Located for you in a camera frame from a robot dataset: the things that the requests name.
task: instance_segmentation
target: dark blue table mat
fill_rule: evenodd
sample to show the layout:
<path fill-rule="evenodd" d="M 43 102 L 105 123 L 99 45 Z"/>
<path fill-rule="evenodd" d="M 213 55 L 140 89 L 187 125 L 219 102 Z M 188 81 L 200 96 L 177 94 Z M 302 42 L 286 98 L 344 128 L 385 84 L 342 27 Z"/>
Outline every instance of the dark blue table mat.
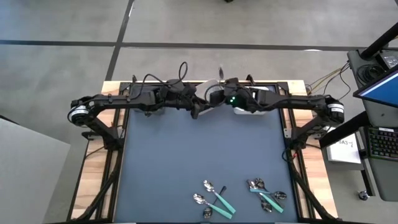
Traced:
<path fill-rule="evenodd" d="M 288 166 L 282 160 L 284 139 L 277 110 L 265 116 L 243 116 L 230 106 L 191 119 L 185 110 L 167 108 L 161 116 L 132 111 L 120 176 L 114 221 L 124 222 L 296 222 Z M 246 179 L 261 177 L 270 191 L 288 197 L 285 210 L 266 213 L 250 193 Z M 213 211 L 203 218 L 215 195 L 205 190 L 209 180 L 236 209 L 231 220 Z M 216 203 L 227 210 L 220 201 Z"/>

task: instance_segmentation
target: wheel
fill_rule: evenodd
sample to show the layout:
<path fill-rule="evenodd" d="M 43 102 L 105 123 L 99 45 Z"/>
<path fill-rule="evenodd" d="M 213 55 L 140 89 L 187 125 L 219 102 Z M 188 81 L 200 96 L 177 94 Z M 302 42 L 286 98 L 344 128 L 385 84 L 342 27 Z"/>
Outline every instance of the wheel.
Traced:
<path fill-rule="evenodd" d="M 368 193 L 364 190 L 364 191 L 361 191 L 360 193 L 358 193 L 358 197 L 359 197 L 359 199 L 361 199 L 361 200 L 363 200 L 363 201 L 366 201 L 366 200 L 369 198 L 369 195 L 368 195 Z"/>

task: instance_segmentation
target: computer monitor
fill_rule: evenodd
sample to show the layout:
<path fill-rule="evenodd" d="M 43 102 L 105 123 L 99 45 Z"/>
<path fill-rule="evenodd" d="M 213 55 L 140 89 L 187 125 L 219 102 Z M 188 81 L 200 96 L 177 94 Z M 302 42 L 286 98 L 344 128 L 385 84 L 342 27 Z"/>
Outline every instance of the computer monitor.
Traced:
<path fill-rule="evenodd" d="M 398 108 L 398 65 L 355 91 L 353 96 Z"/>

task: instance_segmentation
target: keyboard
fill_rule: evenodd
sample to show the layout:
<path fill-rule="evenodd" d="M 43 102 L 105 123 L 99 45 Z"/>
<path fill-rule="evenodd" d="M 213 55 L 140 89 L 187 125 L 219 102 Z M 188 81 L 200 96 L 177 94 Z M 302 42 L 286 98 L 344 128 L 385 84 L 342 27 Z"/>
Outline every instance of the keyboard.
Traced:
<path fill-rule="evenodd" d="M 398 161 L 398 132 L 387 128 L 368 128 L 370 157 Z"/>

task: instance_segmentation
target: teal handle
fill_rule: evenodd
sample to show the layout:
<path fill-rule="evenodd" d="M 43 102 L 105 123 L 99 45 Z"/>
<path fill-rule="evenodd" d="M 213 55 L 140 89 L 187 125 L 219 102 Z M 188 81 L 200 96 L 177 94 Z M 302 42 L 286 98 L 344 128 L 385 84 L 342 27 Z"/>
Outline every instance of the teal handle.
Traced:
<path fill-rule="evenodd" d="M 225 218 L 229 218 L 229 219 L 232 218 L 232 215 L 231 215 L 231 214 L 229 214 L 228 212 L 226 212 L 226 211 L 220 209 L 219 207 L 217 207 L 217 206 L 215 206 L 215 205 L 212 205 L 212 204 L 210 204 L 210 203 L 208 204 L 208 206 L 210 206 L 212 209 L 216 210 L 218 213 L 224 215 Z"/>
<path fill-rule="evenodd" d="M 218 197 L 218 199 L 225 205 L 228 210 L 234 214 L 236 212 L 235 208 L 233 208 L 225 199 L 223 199 L 217 192 L 214 192 L 214 194 Z"/>
<path fill-rule="evenodd" d="M 278 212 L 282 213 L 284 211 L 283 208 L 281 208 L 277 203 L 275 203 L 273 200 L 271 200 L 269 197 L 265 196 L 264 194 L 260 193 L 260 195 L 268 202 L 270 203 Z"/>
<path fill-rule="evenodd" d="M 250 189 L 250 192 L 270 194 L 270 192 L 266 192 L 265 190 L 259 190 L 259 189 Z"/>

